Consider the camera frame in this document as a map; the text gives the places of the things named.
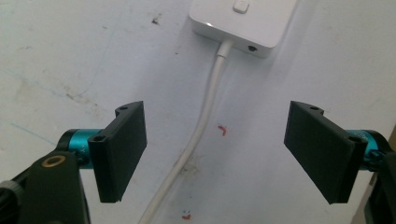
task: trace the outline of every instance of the button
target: button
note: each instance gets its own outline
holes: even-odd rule
[[[233,10],[237,13],[245,14],[248,11],[248,0],[236,0],[233,4]]]

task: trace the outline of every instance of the white power adapter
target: white power adapter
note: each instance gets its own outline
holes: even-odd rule
[[[265,57],[282,38],[297,0],[194,0],[192,29]]]

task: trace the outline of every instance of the white wall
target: white wall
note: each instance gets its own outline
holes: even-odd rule
[[[92,223],[136,223],[192,134],[218,47],[191,31],[190,4],[0,0],[0,179],[66,130],[104,128],[117,106],[144,100],[148,147],[122,202],[99,203],[82,172]],[[190,212],[189,223],[350,223],[370,174],[359,173],[348,204],[328,205],[283,145],[289,103],[388,137],[395,10],[390,0],[301,0],[269,58],[233,50],[202,142],[154,222]]]

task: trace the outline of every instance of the red mark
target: red mark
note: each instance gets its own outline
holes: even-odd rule
[[[219,125],[218,128],[223,131],[223,136],[227,134],[227,127]]]
[[[190,220],[191,219],[191,215],[188,214],[187,216],[182,216],[181,218],[183,218],[184,220]]]

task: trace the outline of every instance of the power cord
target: power cord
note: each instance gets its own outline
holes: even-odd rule
[[[158,207],[163,201],[163,198],[167,194],[168,190],[172,187],[181,169],[187,163],[192,152],[197,147],[202,137],[202,134],[204,133],[206,124],[209,121],[210,112],[212,110],[216,98],[216,91],[218,89],[221,72],[232,47],[233,47],[233,41],[230,39],[225,39],[221,43],[219,50],[217,52],[217,58],[213,65],[212,74],[210,77],[210,81],[208,83],[207,92],[204,100],[204,105],[202,106],[202,110],[201,110],[201,115],[195,127],[194,133],[192,134],[192,137],[189,143],[187,144],[186,148],[184,149],[183,153],[178,158],[177,163],[172,168],[168,176],[165,178],[165,180],[161,184],[160,188],[157,190],[154,197],[151,199],[151,202],[148,204],[145,213],[140,218],[139,224],[150,223]]]

